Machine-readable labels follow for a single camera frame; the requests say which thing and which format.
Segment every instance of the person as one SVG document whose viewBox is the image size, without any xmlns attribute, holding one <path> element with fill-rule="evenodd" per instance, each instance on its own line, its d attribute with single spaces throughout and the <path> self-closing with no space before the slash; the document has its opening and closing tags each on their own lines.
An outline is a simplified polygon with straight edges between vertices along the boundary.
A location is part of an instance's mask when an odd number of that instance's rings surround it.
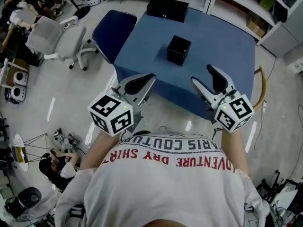
<svg viewBox="0 0 303 227">
<path fill-rule="evenodd" d="M 62 153 L 58 150 L 51 150 L 45 159 L 39 162 L 40 171 L 62 192 L 68 183 L 76 175 L 78 153 Z"/>
<path fill-rule="evenodd" d="M 264 226 L 240 131 L 223 129 L 221 147 L 175 132 L 118 139 L 98 135 L 58 200 L 57 227 L 71 226 L 74 206 L 86 227 Z"/>
<path fill-rule="evenodd" d="M 55 12 L 47 7 L 47 3 L 39 6 L 39 0 L 4 0 L 4 8 L 2 10 L 2 17 L 0 24 L 10 21 L 20 27 L 31 29 L 35 27 L 35 23 L 42 15 L 59 16 L 62 11 L 56 9 Z"/>
</svg>

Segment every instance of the cardboard box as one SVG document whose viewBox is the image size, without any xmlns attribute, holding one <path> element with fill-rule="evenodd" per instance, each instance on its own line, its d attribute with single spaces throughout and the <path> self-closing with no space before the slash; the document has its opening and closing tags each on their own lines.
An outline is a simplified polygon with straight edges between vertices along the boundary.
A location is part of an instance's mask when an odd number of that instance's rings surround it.
<svg viewBox="0 0 303 227">
<path fill-rule="evenodd" d="M 246 26 L 259 37 L 266 33 L 266 25 L 257 15 L 249 14 Z"/>
</svg>

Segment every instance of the seated person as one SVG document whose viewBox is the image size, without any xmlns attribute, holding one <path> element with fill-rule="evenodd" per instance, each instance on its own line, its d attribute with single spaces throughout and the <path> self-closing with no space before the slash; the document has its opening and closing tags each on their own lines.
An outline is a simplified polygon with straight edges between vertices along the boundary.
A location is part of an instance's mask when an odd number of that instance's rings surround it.
<svg viewBox="0 0 303 227">
<path fill-rule="evenodd" d="M 57 17 L 62 14 L 59 9 L 55 9 L 55 12 L 50 10 L 46 3 L 40 7 L 38 2 L 39 0 L 4 0 L 0 25 L 9 20 L 15 25 L 30 29 L 42 15 Z"/>
<path fill-rule="evenodd" d="M 62 153 L 58 150 L 51 150 L 46 159 L 39 163 L 40 171 L 62 192 L 76 175 L 78 153 Z"/>
</svg>

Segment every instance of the gray floor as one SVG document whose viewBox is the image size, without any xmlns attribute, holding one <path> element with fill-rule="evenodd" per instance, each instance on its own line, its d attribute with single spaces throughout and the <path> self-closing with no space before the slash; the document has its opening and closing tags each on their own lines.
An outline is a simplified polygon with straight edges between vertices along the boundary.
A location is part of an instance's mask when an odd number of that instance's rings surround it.
<svg viewBox="0 0 303 227">
<path fill-rule="evenodd" d="M 146 9 L 147 1 L 144 0 L 107 0 L 106 2 L 91 8 L 91 12 L 80 21 L 87 27 L 86 39 L 101 18 L 111 9 L 127 11 L 138 18 Z M 59 20 L 70 17 L 74 9 L 66 7 L 65 13 Z M 24 140 L 35 137 L 44 132 L 53 140 L 56 129 L 62 128 L 67 135 L 72 133 L 84 142 L 91 125 L 91 119 L 87 111 L 89 103 L 105 90 L 109 79 L 115 74 L 113 66 L 104 61 L 100 54 L 91 53 L 88 56 L 89 68 L 81 71 L 76 64 L 72 70 L 68 69 L 69 62 L 45 61 L 39 68 L 30 68 L 27 97 L 25 102 L 19 105 L 6 104 L 1 90 L 0 109 L 7 117 L 9 123 L 9 135 L 11 139 L 19 133 Z M 263 127 L 260 137 L 253 149 L 257 134 L 261 125 L 261 111 L 244 126 L 244 142 L 246 144 L 253 121 L 258 122 L 257 132 L 254 136 L 248 159 L 251 170 L 251 178 L 254 184 L 258 184 L 264 177 L 270 179 L 273 172 L 279 169 L 283 177 L 289 177 L 294 169 L 302 143 L 302 129 L 298 118 L 297 107 L 303 104 L 302 76 L 293 75 L 287 69 L 282 59 L 275 59 L 263 47 L 256 47 L 256 68 L 262 66 L 268 76 L 273 64 L 275 68 L 268 80 L 267 108 L 263 114 Z M 255 76 L 252 104 L 258 100 L 261 92 L 260 75 Z M 50 119 L 47 115 L 52 98 L 55 98 Z M 202 133 L 212 137 L 213 129 L 218 125 L 212 125 L 209 121 L 199 118 L 192 113 L 172 104 L 171 102 L 152 95 L 143 106 L 144 119 L 137 127 L 138 130 L 156 131 L 160 126 L 168 126 L 172 131 L 186 132 L 188 121 L 191 121 L 190 132 Z M 95 128 L 93 138 L 98 130 Z M 217 133 L 215 141 L 220 143 L 221 134 Z M 36 145 L 45 146 L 45 140 L 40 139 Z M 53 145 L 47 140 L 48 148 Z M 86 151 L 88 146 L 82 144 Z M 28 153 L 41 156 L 45 150 L 28 148 Z M 293 178 L 302 176 L 301 164 L 303 154 L 299 159 Z M 25 187 L 35 186 L 43 195 L 51 189 L 47 178 L 39 172 L 38 163 L 30 163 L 29 171 L 22 171 L 18 165 L 14 169 Z"/>
</svg>

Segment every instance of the white office chair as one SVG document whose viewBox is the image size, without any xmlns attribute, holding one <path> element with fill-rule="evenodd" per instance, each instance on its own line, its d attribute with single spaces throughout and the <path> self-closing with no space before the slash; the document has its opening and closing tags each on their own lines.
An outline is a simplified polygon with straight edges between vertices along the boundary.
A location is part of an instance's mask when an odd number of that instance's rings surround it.
<svg viewBox="0 0 303 227">
<path fill-rule="evenodd" d="M 80 68 L 86 70 L 81 55 L 84 52 L 96 52 L 96 48 L 84 49 L 85 43 L 90 40 L 82 39 L 86 32 L 86 27 L 79 26 L 77 16 L 68 18 L 61 23 L 57 23 L 50 18 L 42 16 L 36 27 L 30 33 L 27 40 L 27 47 L 44 53 L 45 59 L 60 60 L 72 59 L 69 68 L 72 69 L 78 60 Z"/>
</svg>

